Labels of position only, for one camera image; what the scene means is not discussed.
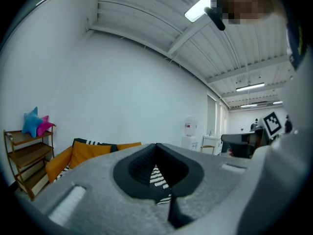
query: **pink star pillow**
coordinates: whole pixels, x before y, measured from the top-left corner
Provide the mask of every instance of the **pink star pillow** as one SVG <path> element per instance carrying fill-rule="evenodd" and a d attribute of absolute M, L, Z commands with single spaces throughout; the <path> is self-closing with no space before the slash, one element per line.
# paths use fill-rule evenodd
<path fill-rule="evenodd" d="M 44 134 L 44 132 L 53 126 L 52 123 L 48 122 L 49 116 L 44 116 L 41 118 L 43 122 L 37 128 L 37 136 L 40 137 Z"/>

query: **person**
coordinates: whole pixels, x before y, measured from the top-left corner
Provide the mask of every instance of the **person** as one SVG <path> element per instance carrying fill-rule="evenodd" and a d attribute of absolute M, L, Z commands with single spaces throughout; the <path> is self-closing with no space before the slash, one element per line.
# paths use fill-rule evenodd
<path fill-rule="evenodd" d="M 254 130 L 255 127 L 257 127 L 257 126 L 258 126 L 258 119 L 256 118 L 255 122 L 253 124 L 251 124 L 250 131 Z"/>
<path fill-rule="evenodd" d="M 233 24 L 255 22 L 273 13 L 281 16 L 287 27 L 287 54 L 297 70 L 308 42 L 312 42 L 309 25 L 300 23 L 300 20 L 303 22 L 308 17 L 303 5 L 299 5 L 296 0 L 211 0 L 211 5 L 212 11 L 219 18 L 227 18 Z"/>
<path fill-rule="evenodd" d="M 292 131 L 292 123 L 289 119 L 289 116 L 286 116 L 286 123 L 285 123 L 285 133 L 290 133 Z"/>

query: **black cushion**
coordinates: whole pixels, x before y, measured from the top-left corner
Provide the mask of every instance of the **black cushion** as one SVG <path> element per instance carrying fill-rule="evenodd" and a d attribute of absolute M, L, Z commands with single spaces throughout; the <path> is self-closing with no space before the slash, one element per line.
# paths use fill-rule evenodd
<path fill-rule="evenodd" d="M 86 140 L 86 139 L 74 139 L 72 147 L 74 147 L 75 141 L 77 141 L 79 143 L 86 143 L 86 144 L 93 144 L 93 145 L 110 145 L 111 146 L 110 152 L 118 151 L 116 144 L 100 143 L 100 142 L 89 141 L 89 140 Z"/>

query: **sofa cushion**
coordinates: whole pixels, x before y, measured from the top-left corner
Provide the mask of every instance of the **sofa cushion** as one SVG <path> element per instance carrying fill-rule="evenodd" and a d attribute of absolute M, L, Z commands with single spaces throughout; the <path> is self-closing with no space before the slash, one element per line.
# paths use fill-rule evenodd
<path fill-rule="evenodd" d="M 117 149 L 120 151 L 120 150 L 124 150 L 124 149 L 135 147 L 135 146 L 140 146 L 140 145 L 141 145 L 140 142 L 138 142 L 138 143 L 118 144 L 117 145 Z"/>
<path fill-rule="evenodd" d="M 112 143 L 100 143 L 100 142 L 95 142 L 95 141 L 90 141 L 90 140 L 86 140 L 86 139 L 74 139 L 72 147 L 74 147 L 74 143 L 75 141 L 79 142 L 79 143 L 85 143 L 85 144 L 93 144 L 93 145 L 110 145 L 111 146 L 111 152 L 114 151 L 118 151 L 116 144 L 112 144 Z"/>
<path fill-rule="evenodd" d="M 88 159 L 108 154 L 110 150 L 110 145 L 92 145 L 75 141 L 69 168 L 73 169 Z"/>

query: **wooden shelf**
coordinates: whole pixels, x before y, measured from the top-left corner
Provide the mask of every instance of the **wooden shelf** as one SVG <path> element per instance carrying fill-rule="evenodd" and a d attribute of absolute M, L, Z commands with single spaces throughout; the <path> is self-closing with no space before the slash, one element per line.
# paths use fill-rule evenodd
<path fill-rule="evenodd" d="M 6 131 L 5 135 L 7 138 L 14 144 L 14 145 L 20 145 L 23 143 L 31 142 L 33 140 L 41 139 L 44 137 L 51 136 L 53 133 L 49 131 L 45 131 L 42 136 L 32 138 L 29 133 L 23 134 L 22 131 Z"/>
<path fill-rule="evenodd" d="M 33 189 L 34 186 L 46 175 L 45 167 L 42 167 L 40 170 L 36 171 L 28 179 L 26 179 L 25 185 L 28 189 Z"/>
<path fill-rule="evenodd" d="M 8 155 L 13 161 L 16 161 L 19 168 L 22 168 L 44 158 L 52 150 L 53 148 L 50 145 L 41 142 L 15 150 L 16 160 L 13 157 L 13 152 L 9 152 Z"/>

